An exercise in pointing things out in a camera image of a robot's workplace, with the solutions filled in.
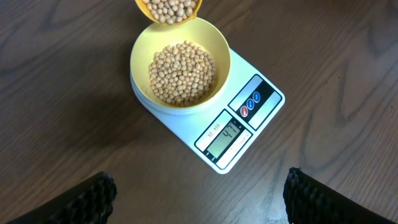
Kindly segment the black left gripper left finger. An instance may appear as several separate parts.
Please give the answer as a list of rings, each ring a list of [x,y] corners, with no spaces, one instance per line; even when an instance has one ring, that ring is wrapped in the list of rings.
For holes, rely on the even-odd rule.
[[[99,172],[8,224],[106,224],[117,194],[114,179]]]

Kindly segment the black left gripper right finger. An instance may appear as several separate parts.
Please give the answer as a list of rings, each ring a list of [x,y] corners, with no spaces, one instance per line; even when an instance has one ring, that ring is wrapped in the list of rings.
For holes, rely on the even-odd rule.
[[[289,169],[283,198],[288,222],[293,224],[394,224],[296,167]]]

